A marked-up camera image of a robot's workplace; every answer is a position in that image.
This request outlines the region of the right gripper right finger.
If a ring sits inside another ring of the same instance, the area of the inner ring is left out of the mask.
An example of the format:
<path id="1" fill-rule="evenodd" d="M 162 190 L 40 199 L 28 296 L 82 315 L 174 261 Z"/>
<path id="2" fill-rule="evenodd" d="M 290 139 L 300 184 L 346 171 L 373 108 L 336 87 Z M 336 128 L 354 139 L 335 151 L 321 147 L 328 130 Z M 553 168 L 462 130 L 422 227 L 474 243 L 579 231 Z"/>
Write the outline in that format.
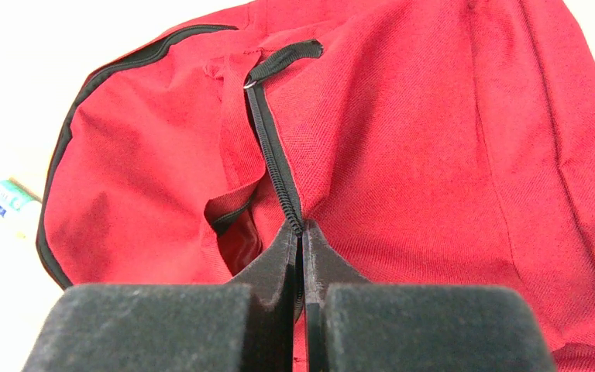
<path id="1" fill-rule="evenodd" d="M 374 284 L 313 221 L 302 236 L 311 371 L 554 371 L 524 299 L 509 288 Z"/>

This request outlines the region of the green white glue stick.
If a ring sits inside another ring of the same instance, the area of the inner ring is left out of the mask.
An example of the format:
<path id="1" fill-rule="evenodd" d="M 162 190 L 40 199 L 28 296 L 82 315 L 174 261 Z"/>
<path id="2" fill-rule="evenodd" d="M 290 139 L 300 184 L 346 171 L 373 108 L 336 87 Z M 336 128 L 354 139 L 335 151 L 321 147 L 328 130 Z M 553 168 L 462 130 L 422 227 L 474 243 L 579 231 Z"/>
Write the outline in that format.
<path id="1" fill-rule="evenodd" d="M 38 214 L 41 209 L 41 201 L 38 197 L 9 179 L 0 181 L 0 198 L 10 211 L 19 215 Z"/>

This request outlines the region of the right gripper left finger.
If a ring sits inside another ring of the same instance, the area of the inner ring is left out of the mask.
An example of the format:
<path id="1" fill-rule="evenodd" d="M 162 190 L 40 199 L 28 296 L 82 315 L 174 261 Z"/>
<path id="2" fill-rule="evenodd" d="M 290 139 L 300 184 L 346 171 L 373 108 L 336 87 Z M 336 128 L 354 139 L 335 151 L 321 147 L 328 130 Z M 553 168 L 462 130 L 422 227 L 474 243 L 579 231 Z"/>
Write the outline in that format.
<path id="1" fill-rule="evenodd" d="M 299 235 L 220 285 L 84 284 L 53 306 L 26 371 L 289 371 Z"/>

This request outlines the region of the red backpack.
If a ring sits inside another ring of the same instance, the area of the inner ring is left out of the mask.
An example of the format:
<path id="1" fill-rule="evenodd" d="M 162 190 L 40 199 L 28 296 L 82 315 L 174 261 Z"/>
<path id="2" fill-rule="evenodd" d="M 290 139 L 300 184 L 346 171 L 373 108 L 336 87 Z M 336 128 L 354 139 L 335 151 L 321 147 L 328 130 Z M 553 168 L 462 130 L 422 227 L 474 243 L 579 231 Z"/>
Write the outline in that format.
<path id="1" fill-rule="evenodd" d="M 62 287 L 222 284 L 312 219 L 380 283 L 499 284 L 595 371 L 595 63 L 561 1 L 253 1 L 94 71 L 36 247 Z"/>

